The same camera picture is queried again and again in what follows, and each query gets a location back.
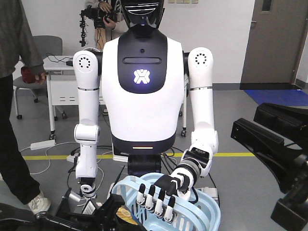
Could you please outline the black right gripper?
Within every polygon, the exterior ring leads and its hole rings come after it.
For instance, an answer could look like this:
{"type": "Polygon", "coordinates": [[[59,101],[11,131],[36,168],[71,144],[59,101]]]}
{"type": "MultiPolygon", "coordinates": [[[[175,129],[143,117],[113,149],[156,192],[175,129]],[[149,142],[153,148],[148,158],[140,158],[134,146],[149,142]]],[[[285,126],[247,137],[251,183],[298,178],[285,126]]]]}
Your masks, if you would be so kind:
{"type": "MultiPolygon", "coordinates": [[[[256,109],[254,121],[294,141],[308,143],[308,110],[272,103],[256,109]]],[[[240,118],[231,138],[254,154],[276,179],[283,198],[278,199],[272,220],[286,231],[301,231],[308,224],[308,152],[284,145],[284,139],[240,118]]]]}

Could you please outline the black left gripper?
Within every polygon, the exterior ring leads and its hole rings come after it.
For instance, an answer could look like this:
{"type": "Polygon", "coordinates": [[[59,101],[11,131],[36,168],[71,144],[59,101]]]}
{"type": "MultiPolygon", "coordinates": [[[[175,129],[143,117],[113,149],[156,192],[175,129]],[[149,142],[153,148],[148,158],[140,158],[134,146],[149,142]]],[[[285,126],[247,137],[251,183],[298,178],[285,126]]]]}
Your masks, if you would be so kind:
{"type": "Polygon", "coordinates": [[[94,214],[74,213],[73,208],[84,197],[69,188],[57,208],[56,214],[39,212],[0,204],[0,229],[15,231],[21,226],[47,225],[60,231],[117,231],[116,213],[125,204],[121,195],[111,193],[94,214]]]}

